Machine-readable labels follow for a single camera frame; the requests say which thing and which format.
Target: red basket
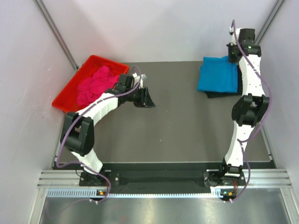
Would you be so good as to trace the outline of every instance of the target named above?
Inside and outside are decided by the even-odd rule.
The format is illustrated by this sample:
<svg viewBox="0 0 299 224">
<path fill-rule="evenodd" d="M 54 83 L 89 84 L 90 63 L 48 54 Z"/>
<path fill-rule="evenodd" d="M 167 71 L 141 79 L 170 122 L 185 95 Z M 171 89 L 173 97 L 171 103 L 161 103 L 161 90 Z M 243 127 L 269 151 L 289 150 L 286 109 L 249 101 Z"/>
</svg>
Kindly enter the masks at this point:
<svg viewBox="0 0 299 224">
<path fill-rule="evenodd" d="M 125 64 L 110 61 L 96 55 L 91 55 L 56 97 L 52 106 L 66 113 L 70 111 L 76 112 L 83 109 L 84 106 L 79 107 L 77 104 L 77 86 L 87 77 L 92 77 L 93 74 L 103 65 L 107 66 L 114 76 L 119 76 L 121 73 L 127 73 L 129 70 L 129 67 Z"/>
</svg>

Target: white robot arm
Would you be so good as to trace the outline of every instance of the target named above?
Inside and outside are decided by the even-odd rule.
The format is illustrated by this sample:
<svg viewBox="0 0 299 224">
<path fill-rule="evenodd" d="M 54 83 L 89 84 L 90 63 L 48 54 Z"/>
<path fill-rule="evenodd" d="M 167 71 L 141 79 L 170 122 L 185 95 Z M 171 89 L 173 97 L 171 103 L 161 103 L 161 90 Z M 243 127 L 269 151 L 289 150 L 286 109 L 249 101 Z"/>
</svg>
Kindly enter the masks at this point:
<svg viewBox="0 0 299 224">
<path fill-rule="evenodd" d="M 114 97 L 121 93 L 130 91 L 134 85 L 139 81 L 139 76 L 135 73 L 133 76 L 128 76 L 121 74 L 119 81 L 116 83 L 114 89 L 108 89 L 105 93 L 101 95 L 96 102 L 99 102 L 102 99 L 111 97 L 107 100 L 103 100 L 94 106 L 90 111 L 88 111 L 82 119 L 75 125 L 70 135 L 67 137 L 65 142 L 65 147 L 67 147 L 71 153 L 78 158 L 80 162 L 85 164 L 84 170 L 90 174 L 94 174 L 92 171 L 86 169 L 85 167 L 90 168 L 96 172 L 100 172 L 103 168 L 103 163 L 98 159 L 94 149 L 94 131 L 93 127 L 110 111 L 116 109 L 121 104 L 130 101 L 133 102 L 136 107 L 146 107 L 152 108 L 155 107 L 155 104 L 152 102 L 149 91 L 147 87 L 143 86 L 143 80 L 146 76 L 141 75 L 141 81 L 139 87 L 132 93 L 122 96 Z M 65 116 L 64 127 L 61 134 L 61 140 L 64 138 L 64 135 L 72 122 L 82 114 L 88 107 L 74 112 L 69 112 Z"/>
<path fill-rule="evenodd" d="M 261 48 L 255 45 L 254 29 L 236 29 L 238 40 L 232 35 L 228 46 L 229 62 L 239 63 L 242 73 L 243 91 L 242 97 L 234 105 L 232 110 L 232 120 L 234 121 L 234 133 L 228 153 L 224 157 L 222 171 L 227 177 L 238 178 L 242 172 L 243 154 L 238 140 L 246 140 L 256 126 L 257 122 L 264 116 L 269 98 L 265 97 L 260 78 L 248 64 L 236 45 L 238 41 L 247 55 L 247 58 L 254 65 L 256 71 L 260 73 Z"/>
</svg>

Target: gray table surface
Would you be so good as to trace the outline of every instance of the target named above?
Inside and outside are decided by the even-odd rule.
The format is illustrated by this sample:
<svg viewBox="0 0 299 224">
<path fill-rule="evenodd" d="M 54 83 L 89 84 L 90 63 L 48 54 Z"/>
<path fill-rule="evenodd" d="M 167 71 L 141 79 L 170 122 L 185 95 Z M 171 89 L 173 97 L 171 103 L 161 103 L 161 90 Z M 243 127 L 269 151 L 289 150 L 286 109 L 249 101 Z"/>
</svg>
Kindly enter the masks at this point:
<svg viewBox="0 0 299 224">
<path fill-rule="evenodd" d="M 148 79 L 156 108 L 125 103 L 95 126 L 94 150 L 102 162 L 222 161 L 233 134 L 231 110 L 240 96 L 208 99 L 196 90 L 202 62 L 128 63 Z M 249 161 L 269 161 L 259 133 L 247 146 Z M 65 150 L 61 162 L 74 160 Z"/>
</svg>

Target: pink cloth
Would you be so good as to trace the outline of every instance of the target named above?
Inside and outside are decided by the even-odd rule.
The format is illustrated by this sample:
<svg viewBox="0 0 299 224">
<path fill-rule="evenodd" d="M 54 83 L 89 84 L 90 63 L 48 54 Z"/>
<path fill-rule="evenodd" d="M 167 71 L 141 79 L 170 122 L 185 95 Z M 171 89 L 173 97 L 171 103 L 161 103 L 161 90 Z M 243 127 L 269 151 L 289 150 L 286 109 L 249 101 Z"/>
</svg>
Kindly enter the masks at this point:
<svg viewBox="0 0 299 224">
<path fill-rule="evenodd" d="M 78 106 L 88 106 L 97 100 L 107 89 L 117 83 L 119 76 L 114 76 L 107 66 L 100 67 L 93 75 L 83 80 L 77 87 Z"/>
</svg>

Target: blue towel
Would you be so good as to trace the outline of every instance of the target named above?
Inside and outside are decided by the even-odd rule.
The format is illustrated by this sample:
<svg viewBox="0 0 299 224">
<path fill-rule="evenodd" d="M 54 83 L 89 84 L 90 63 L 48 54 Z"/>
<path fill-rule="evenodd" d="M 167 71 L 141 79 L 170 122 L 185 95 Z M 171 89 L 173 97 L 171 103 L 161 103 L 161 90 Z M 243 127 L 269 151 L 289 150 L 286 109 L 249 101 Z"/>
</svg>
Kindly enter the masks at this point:
<svg viewBox="0 0 299 224">
<path fill-rule="evenodd" d="M 200 68 L 198 91 L 237 92 L 238 71 L 235 63 L 228 62 L 228 56 L 204 57 Z"/>
</svg>

